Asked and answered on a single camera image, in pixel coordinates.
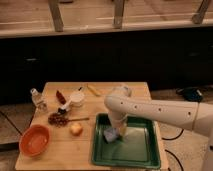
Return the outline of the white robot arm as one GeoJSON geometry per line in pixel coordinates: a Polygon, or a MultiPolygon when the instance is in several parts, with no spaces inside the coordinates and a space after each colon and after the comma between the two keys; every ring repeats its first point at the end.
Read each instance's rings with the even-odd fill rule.
{"type": "Polygon", "coordinates": [[[105,96],[111,125],[118,131],[127,115],[162,122],[209,138],[201,171],[213,171],[213,105],[187,101],[140,100],[126,86],[115,87],[105,96]]]}

